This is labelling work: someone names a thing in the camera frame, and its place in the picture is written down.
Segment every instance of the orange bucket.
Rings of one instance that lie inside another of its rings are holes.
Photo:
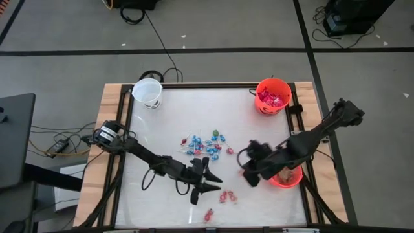
[[[281,188],[292,188],[293,186],[297,185],[303,177],[303,171],[301,166],[297,166],[292,170],[292,179],[287,183],[280,183],[278,175],[273,176],[269,179],[269,182],[274,186],[278,186]]]
[[[279,107],[272,107],[262,102],[259,98],[258,93],[267,90],[270,94],[279,95],[283,105]],[[280,110],[286,107],[289,104],[290,99],[292,98],[292,91],[290,90],[289,85],[279,78],[267,78],[259,83],[256,87],[256,94],[254,98],[254,105],[256,109],[264,115],[276,115]]]

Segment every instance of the power adapter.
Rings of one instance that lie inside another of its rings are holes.
[[[45,153],[45,155],[53,159],[57,153],[61,153],[68,145],[69,139],[60,139],[59,141],[55,142],[53,146],[47,149],[47,153]]]

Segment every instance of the electronic device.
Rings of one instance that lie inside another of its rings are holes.
[[[394,0],[330,0],[323,27],[329,37],[365,34]]]
[[[67,146],[69,145],[69,139],[60,139],[59,141],[55,142],[53,146],[47,149],[46,156],[50,158],[56,157],[57,153],[61,153]]]

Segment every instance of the floor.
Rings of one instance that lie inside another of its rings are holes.
[[[312,20],[314,9],[326,2],[163,0],[148,14],[166,47],[175,49],[171,56],[185,82],[274,75],[314,82],[325,113],[339,97],[362,108],[360,126],[337,132],[358,223],[414,228],[414,186],[408,185],[414,175],[414,2],[396,0],[376,30],[348,52],[312,39],[312,30],[321,28]],[[0,31],[0,97],[35,93],[37,126],[92,122],[105,83],[131,83],[146,70],[171,67],[147,19],[128,25],[101,0],[11,0]],[[173,73],[166,81],[175,82]],[[47,134],[31,138],[42,148],[52,143]],[[27,162],[46,168],[84,161],[27,155]],[[39,231],[60,230],[73,214],[42,221]]]

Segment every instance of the wooden edge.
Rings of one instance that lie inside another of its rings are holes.
[[[105,120],[116,120],[116,112],[120,99],[122,84],[106,84],[103,89],[102,99],[96,119],[96,128],[99,128]],[[98,146],[91,146],[88,162],[94,159],[102,150]],[[109,162],[109,154],[103,153],[88,165],[83,178],[82,189],[73,226],[82,224],[94,210],[102,197],[105,174]]]
[[[317,126],[321,120],[321,113],[318,107],[318,102],[311,82],[295,82],[296,92],[298,95],[299,104],[303,106],[302,118],[305,130],[310,130]],[[296,117],[293,117],[294,128],[299,130]],[[318,150],[331,156],[330,147],[328,144],[320,144]],[[314,174],[316,178],[316,185],[323,200],[327,203],[329,208],[342,220],[347,221],[347,214],[345,205],[342,199],[342,193],[336,175],[336,170],[330,158],[316,152],[312,162]],[[309,207],[312,216],[312,222],[317,223],[316,211],[312,196],[307,192]]]

